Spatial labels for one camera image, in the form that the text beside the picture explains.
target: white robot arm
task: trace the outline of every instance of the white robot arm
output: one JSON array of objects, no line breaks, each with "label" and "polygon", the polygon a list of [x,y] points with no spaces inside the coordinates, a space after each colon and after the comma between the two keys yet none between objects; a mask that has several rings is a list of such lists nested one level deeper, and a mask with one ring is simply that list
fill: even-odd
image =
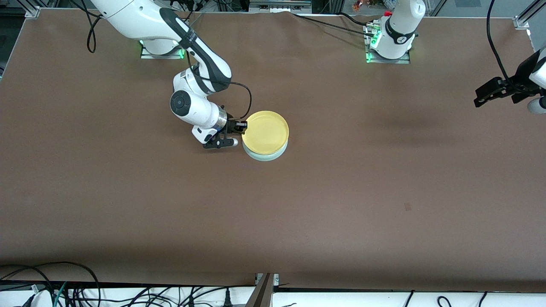
[{"label": "white robot arm", "polygon": [[533,72],[529,75],[529,80],[536,83],[542,88],[541,96],[535,98],[527,104],[527,109],[531,113],[545,114],[546,113],[546,46],[540,51],[537,65]]},{"label": "white robot arm", "polygon": [[193,135],[205,148],[236,146],[227,134],[242,134],[246,122],[232,119],[207,96],[225,90],[231,82],[228,64],[214,53],[172,10],[151,0],[91,0],[106,20],[125,37],[142,40],[153,54],[166,54],[177,45],[198,64],[176,75],[171,96],[172,112],[192,124]]},{"label": "white robot arm", "polygon": [[415,30],[425,16],[423,0],[399,0],[392,16],[379,20],[381,32],[371,47],[391,60],[402,57],[411,48]]}]

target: yellow bowl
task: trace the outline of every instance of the yellow bowl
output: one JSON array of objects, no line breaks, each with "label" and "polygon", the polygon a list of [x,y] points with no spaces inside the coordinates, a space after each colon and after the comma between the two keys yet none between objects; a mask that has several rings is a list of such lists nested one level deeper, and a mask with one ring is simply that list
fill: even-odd
[{"label": "yellow bowl", "polygon": [[275,112],[259,111],[249,116],[246,121],[248,128],[242,135],[242,141],[257,154],[273,154],[288,141],[288,124]]}]

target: mounting plate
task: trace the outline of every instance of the mounting plate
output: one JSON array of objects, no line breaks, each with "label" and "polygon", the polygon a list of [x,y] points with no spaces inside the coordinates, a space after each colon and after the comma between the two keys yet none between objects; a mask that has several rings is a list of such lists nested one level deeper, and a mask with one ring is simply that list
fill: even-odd
[{"label": "mounting plate", "polygon": [[[379,20],[374,20],[373,22],[368,22],[365,26],[362,27],[364,33],[372,33],[377,35],[377,32],[380,31],[381,25]],[[410,63],[410,53],[406,53],[401,57],[395,60],[389,58],[384,58],[375,49],[370,47],[372,40],[377,37],[368,37],[364,36],[364,46],[366,48],[366,63],[388,63],[388,64],[409,64]]]},{"label": "mounting plate", "polygon": [[[263,273],[256,273],[256,278],[254,280],[254,284],[257,285],[260,279],[262,278],[264,274]],[[273,278],[275,278],[275,282],[273,283],[274,286],[278,286],[278,274],[273,274]]]}]

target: wire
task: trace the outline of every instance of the wire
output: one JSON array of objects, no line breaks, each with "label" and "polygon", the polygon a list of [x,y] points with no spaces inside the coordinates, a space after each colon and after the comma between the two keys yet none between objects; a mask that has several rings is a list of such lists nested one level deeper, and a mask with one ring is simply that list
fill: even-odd
[{"label": "wire", "polygon": [[223,4],[225,5],[228,9],[230,9],[232,12],[235,12],[235,10],[230,6],[231,5],[231,2],[228,4],[225,0],[212,0],[213,2],[217,3],[217,4]]},{"label": "wire", "polygon": [[186,17],[186,19],[184,19],[184,21],[188,21],[188,20],[189,20],[189,18],[190,18],[190,17],[192,16],[192,13],[193,13],[193,11],[192,11],[192,10],[191,10],[191,11],[189,11],[189,14],[188,14],[188,16]]},{"label": "wire", "polygon": [[[87,20],[89,21],[89,33],[87,34],[87,50],[90,53],[95,53],[95,50],[97,49],[97,37],[95,36],[95,26],[99,22],[100,18],[102,17],[102,14],[98,15],[94,22],[91,21],[91,13],[87,9],[87,6],[85,6],[84,0],[81,0],[81,5],[84,8],[85,14],[87,15]],[[91,43],[91,37],[93,37],[93,48],[90,47]]]},{"label": "wire", "polygon": [[33,285],[33,284],[27,284],[27,285],[12,287],[12,288],[0,289],[0,292],[3,292],[3,291],[11,291],[11,290],[20,289],[20,288],[26,288],[26,287],[31,287],[32,285]]},{"label": "wire", "polygon": [[54,265],[54,264],[70,264],[70,265],[74,265],[76,267],[80,267],[80,268],[86,270],[91,275],[91,277],[93,277],[93,281],[95,282],[95,285],[97,286],[97,291],[98,291],[98,304],[97,304],[97,307],[100,307],[100,286],[99,286],[99,281],[97,279],[97,276],[95,275],[95,273],[93,272],[92,269],[90,269],[89,267],[87,267],[87,266],[85,266],[83,264],[77,263],[77,262],[57,261],[57,262],[46,262],[46,263],[42,263],[42,264],[38,264],[38,265],[4,264],[4,265],[0,265],[0,268],[4,268],[4,267],[23,267],[23,268],[18,269],[16,271],[13,271],[13,272],[3,276],[2,278],[0,278],[0,280],[3,280],[5,278],[9,278],[9,277],[13,277],[13,276],[15,276],[16,274],[18,274],[18,273],[20,273],[22,271],[25,271],[25,270],[28,270],[28,269],[33,269],[36,272],[38,272],[38,274],[40,274],[45,279],[46,288],[51,294],[51,302],[53,303],[54,300],[55,300],[54,292],[53,292],[53,286],[51,285],[48,277],[45,276],[45,274],[42,271],[40,271],[38,269],[38,267],[43,267],[43,266],[47,266],[47,265]]},{"label": "wire", "polygon": [[[487,291],[485,291],[482,295],[482,298],[479,300],[479,303],[478,303],[478,307],[482,307],[482,302],[485,298],[485,296],[487,295]],[[442,303],[440,303],[440,300],[446,300],[447,304],[448,304],[448,307],[452,307],[451,306],[451,302],[449,301],[449,299],[447,299],[447,297],[445,296],[439,296],[437,299],[436,299],[436,302],[438,303],[438,307],[445,307],[444,305],[442,305]]]},{"label": "wire", "polygon": [[365,26],[365,25],[366,25],[365,22],[360,22],[360,21],[358,21],[358,20],[352,18],[352,17],[349,16],[348,14],[345,14],[345,13],[342,12],[342,11],[339,12],[339,13],[336,13],[336,15],[345,16],[345,17],[349,18],[349,20],[351,20],[352,22],[356,23],[356,24],[359,25],[359,26]]},{"label": "wire", "polygon": [[245,114],[244,114],[243,116],[241,116],[241,117],[235,117],[235,118],[233,118],[233,120],[241,120],[241,119],[245,118],[245,117],[248,115],[248,113],[250,112],[250,108],[252,107],[252,92],[250,91],[250,88],[248,88],[248,86],[246,86],[246,85],[244,85],[244,84],[242,84],[242,83],[238,83],[238,82],[232,82],[232,81],[219,81],[219,80],[216,80],[216,79],[209,79],[209,78],[205,78],[205,77],[203,77],[203,76],[200,76],[200,75],[199,75],[199,72],[198,72],[197,70],[194,70],[194,69],[192,68],[192,64],[191,64],[190,61],[189,61],[189,56],[187,56],[187,59],[188,59],[188,66],[189,66],[189,68],[192,70],[192,73],[195,74],[196,76],[199,76],[199,77],[200,77],[201,79],[203,79],[203,80],[207,80],[207,81],[210,81],[210,82],[221,83],[221,84],[226,84],[226,83],[228,83],[228,84],[234,84],[234,85],[238,85],[238,86],[244,87],[244,88],[247,90],[248,96],[249,96],[249,98],[250,98],[250,100],[248,101],[248,108],[246,109],[246,112],[245,112]]},{"label": "wire", "polygon": [[409,296],[408,296],[408,299],[406,300],[406,303],[404,304],[404,307],[408,307],[408,305],[410,304],[410,299],[411,297],[413,296],[413,294],[415,293],[415,290],[411,290]]},{"label": "wire", "polygon": [[61,286],[61,289],[59,289],[57,296],[55,297],[55,301],[53,302],[53,307],[57,307],[57,303],[59,302],[59,297],[61,297],[61,293],[63,292],[64,287],[66,285],[67,285],[67,282],[65,281],[64,284]]},{"label": "wire", "polygon": [[70,0],[70,2],[71,2],[73,5],[77,6],[80,10],[84,11],[86,14],[89,14],[89,15],[91,15],[91,16],[93,16],[93,17],[100,17],[100,15],[93,14],[92,12],[90,12],[90,11],[84,9],[84,8],[81,7],[79,4],[77,4],[74,0]]},{"label": "wire", "polygon": [[444,306],[442,305],[442,303],[440,303],[440,300],[441,300],[441,299],[445,299],[446,302],[447,302],[447,304],[448,304],[448,306],[451,307],[451,303],[449,302],[449,299],[447,299],[447,297],[445,297],[445,296],[439,296],[439,297],[436,299],[436,302],[438,303],[438,307],[444,307]]},{"label": "wire", "polygon": [[478,303],[478,307],[482,307],[482,302],[483,302],[483,299],[485,298],[485,296],[487,295],[487,291],[485,291],[482,295],[482,298],[479,299],[479,303]]},{"label": "wire", "polygon": [[15,270],[3,277],[0,278],[0,280],[4,280],[6,278],[9,278],[9,277],[12,277],[12,276],[15,276],[17,273],[21,272],[21,271],[24,271],[24,270],[27,270],[27,269],[32,269],[34,271],[36,271],[38,274],[40,274],[40,276],[42,276],[42,278],[45,280],[45,288],[47,289],[47,291],[49,292],[50,294],[50,297],[51,297],[51,303],[53,303],[55,301],[55,298],[54,298],[54,292],[53,292],[53,286],[51,285],[51,281],[48,279],[48,277],[41,271],[39,270],[36,266],[31,266],[31,265],[24,265],[24,264],[4,264],[4,265],[0,265],[0,269],[1,268],[9,268],[9,267],[23,267],[22,269],[18,269],[18,270]]},{"label": "wire", "polygon": [[497,60],[498,67],[501,69],[502,76],[506,79],[506,82],[510,84],[511,87],[518,89],[521,93],[534,96],[535,94],[529,92],[525,87],[523,89],[518,88],[514,82],[510,80],[508,77],[508,74],[506,73],[505,67],[502,64],[501,57],[498,55],[497,49],[495,48],[495,45],[493,44],[493,39],[491,38],[491,11],[493,9],[493,4],[495,3],[495,0],[491,0],[491,4],[489,5],[489,10],[487,11],[487,18],[485,19],[486,23],[486,29],[487,29],[487,40],[489,41],[489,46],[491,46],[491,50],[493,51],[493,54],[495,55],[495,58]]},{"label": "wire", "polygon": [[360,35],[373,37],[372,33],[364,33],[362,31],[356,31],[356,30],[353,30],[353,29],[348,29],[348,28],[337,26],[337,25],[332,25],[331,23],[327,23],[327,22],[324,22],[324,21],[320,21],[320,20],[316,20],[316,19],[312,19],[312,18],[309,18],[309,17],[300,16],[300,15],[296,15],[296,14],[294,14],[294,16],[297,16],[297,17],[302,18],[302,19],[307,19],[307,20],[310,20],[310,21],[322,23],[323,25],[327,25],[327,26],[330,26],[330,27],[334,27],[334,28],[345,30],[345,31],[357,33],[357,34],[360,34]]},{"label": "wire", "polygon": [[190,297],[193,297],[193,299],[196,299],[196,298],[199,298],[199,297],[202,297],[203,295],[205,294],[209,294],[211,292],[214,292],[214,291],[218,291],[218,290],[223,290],[223,289],[227,289],[227,288],[238,288],[238,287],[248,287],[248,285],[239,285],[239,286],[225,286],[225,287],[219,287],[219,288],[215,288],[215,289],[211,289],[211,290],[208,290],[208,291],[205,291],[203,293],[200,293],[199,295],[197,296],[193,296],[193,294],[190,294],[188,297],[186,297],[182,303],[180,303],[180,305],[178,305],[179,307],[183,307],[183,306],[187,306],[188,304],[184,304],[186,302],[186,300],[188,300]]}]

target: table surface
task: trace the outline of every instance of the table surface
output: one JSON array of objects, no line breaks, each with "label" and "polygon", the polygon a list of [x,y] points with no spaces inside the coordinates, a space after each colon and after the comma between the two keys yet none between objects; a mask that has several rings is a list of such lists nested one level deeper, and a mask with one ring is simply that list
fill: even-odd
[{"label": "table surface", "polygon": [[[529,38],[491,24],[514,72]],[[203,150],[169,109],[185,60],[141,60],[104,21],[90,54],[84,13],[43,10],[0,83],[0,263],[78,261],[117,282],[275,271],[294,287],[544,290],[546,120],[510,99],[473,106],[500,74],[484,19],[424,19],[410,65],[366,63],[359,35],[289,13],[194,28],[252,89],[252,112],[287,120],[286,152]],[[210,100],[238,115],[248,96]]]}]

